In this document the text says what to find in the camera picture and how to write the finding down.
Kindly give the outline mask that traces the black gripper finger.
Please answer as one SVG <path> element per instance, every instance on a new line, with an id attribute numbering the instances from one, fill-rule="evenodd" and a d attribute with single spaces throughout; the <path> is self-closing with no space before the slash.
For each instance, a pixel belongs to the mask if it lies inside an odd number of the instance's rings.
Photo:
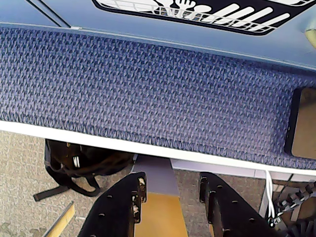
<path id="1" fill-rule="evenodd" d="M 146 200 L 146 173 L 128 174 L 95 201 L 78 236 L 133 237 Z"/>
<path id="2" fill-rule="evenodd" d="M 210 172 L 199 174 L 199 201 L 215 237 L 280 237 L 282 234 L 223 179 Z"/>

